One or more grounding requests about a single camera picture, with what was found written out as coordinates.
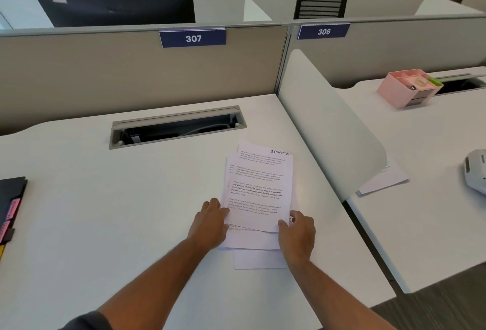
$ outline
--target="floor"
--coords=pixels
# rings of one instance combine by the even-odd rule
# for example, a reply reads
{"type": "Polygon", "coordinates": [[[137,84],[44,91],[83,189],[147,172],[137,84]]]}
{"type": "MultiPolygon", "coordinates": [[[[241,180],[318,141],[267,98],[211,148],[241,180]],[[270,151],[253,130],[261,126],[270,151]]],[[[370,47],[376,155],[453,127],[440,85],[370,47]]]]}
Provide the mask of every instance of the floor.
{"type": "Polygon", "coordinates": [[[486,330],[486,263],[404,294],[358,219],[344,208],[397,294],[372,309],[398,330],[486,330]]]}

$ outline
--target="pink tab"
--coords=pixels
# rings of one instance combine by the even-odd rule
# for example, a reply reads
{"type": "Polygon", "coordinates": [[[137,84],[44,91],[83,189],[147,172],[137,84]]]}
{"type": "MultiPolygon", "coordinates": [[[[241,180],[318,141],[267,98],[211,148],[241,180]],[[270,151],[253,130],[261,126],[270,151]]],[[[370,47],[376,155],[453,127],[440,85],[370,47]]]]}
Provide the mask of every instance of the pink tab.
{"type": "Polygon", "coordinates": [[[10,220],[14,217],[15,211],[17,211],[18,204],[21,202],[20,198],[15,198],[12,200],[10,203],[10,208],[8,210],[7,218],[6,220],[10,220]]]}
{"type": "Polygon", "coordinates": [[[3,236],[7,232],[9,221],[6,221],[5,223],[2,224],[2,227],[0,228],[0,243],[3,240],[3,236]]]}

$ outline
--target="person's arm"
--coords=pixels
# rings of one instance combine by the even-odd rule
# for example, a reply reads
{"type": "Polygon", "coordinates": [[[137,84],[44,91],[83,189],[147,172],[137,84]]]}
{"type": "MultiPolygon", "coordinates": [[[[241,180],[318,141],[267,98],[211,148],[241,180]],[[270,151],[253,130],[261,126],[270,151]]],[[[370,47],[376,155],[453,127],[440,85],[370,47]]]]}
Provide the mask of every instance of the person's arm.
{"type": "Polygon", "coordinates": [[[103,304],[98,311],[113,330],[160,330],[192,273],[226,238],[229,209],[204,202],[188,237],[103,304]]]}
{"type": "Polygon", "coordinates": [[[326,330],[392,330],[379,315],[349,294],[311,261],[315,227],[312,217],[291,211],[290,226],[279,220],[278,242],[290,272],[326,330]]]}

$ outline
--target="pink box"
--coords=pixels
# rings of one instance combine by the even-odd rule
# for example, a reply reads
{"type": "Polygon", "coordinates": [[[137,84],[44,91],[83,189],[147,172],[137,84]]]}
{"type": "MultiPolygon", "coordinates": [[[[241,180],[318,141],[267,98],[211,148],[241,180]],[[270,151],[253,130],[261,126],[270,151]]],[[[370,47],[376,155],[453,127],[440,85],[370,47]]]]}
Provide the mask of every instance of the pink box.
{"type": "Polygon", "coordinates": [[[421,69],[392,71],[376,92],[393,107],[425,104],[440,89],[442,83],[421,69]]]}

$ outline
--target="cubicle partition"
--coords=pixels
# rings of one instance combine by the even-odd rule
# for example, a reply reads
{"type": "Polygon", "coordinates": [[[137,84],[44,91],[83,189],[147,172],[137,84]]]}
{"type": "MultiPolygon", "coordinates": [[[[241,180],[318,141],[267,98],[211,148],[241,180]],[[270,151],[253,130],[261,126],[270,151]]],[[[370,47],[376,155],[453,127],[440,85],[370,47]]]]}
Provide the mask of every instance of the cubicle partition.
{"type": "Polygon", "coordinates": [[[159,31],[195,25],[0,34],[0,134],[61,118],[274,93],[288,26],[227,25],[224,45],[175,48],[162,47],[159,31]]]}
{"type": "Polygon", "coordinates": [[[292,50],[302,50],[337,88],[396,70],[477,67],[486,58],[486,14],[299,20],[291,31],[286,61],[292,50]],[[299,39],[301,26],[332,31],[343,23],[349,23],[344,37],[299,39]]]}

